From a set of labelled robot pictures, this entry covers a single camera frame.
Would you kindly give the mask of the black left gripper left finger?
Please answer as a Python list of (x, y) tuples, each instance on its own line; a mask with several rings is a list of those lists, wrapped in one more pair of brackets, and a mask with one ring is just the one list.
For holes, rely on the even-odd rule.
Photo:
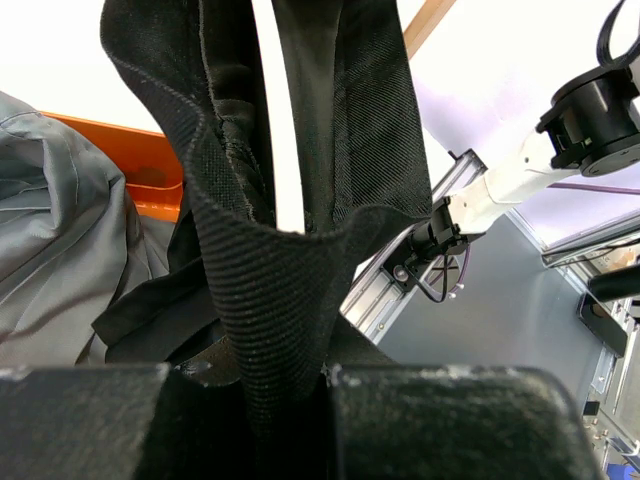
[(4, 479), (133, 479), (166, 365), (1, 370)]

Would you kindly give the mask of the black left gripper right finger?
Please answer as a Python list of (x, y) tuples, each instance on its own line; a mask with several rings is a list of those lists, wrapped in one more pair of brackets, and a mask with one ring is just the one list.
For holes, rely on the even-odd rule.
[(339, 479), (602, 479), (566, 388), (533, 368), (337, 366)]

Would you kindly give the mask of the black pleated skirt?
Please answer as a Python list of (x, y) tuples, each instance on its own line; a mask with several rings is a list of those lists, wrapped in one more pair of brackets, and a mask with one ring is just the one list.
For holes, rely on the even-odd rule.
[(259, 445), (292, 436), (355, 270), (429, 218), (393, 1), (108, 1), (101, 43), (183, 169)]

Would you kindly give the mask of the grey pleated skirt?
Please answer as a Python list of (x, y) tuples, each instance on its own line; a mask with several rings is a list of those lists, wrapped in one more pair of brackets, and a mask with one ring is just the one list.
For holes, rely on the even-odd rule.
[(101, 364), (94, 321), (168, 270), (169, 223), (141, 217), (84, 136), (1, 98), (1, 362)]

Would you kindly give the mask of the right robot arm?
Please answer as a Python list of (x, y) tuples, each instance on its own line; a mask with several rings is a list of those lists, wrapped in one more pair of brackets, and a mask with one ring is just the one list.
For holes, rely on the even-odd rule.
[(439, 199), (405, 240), (412, 260), (462, 253), (505, 213), (568, 177), (639, 161), (639, 87), (630, 67), (597, 67), (561, 87), (516, 153)]

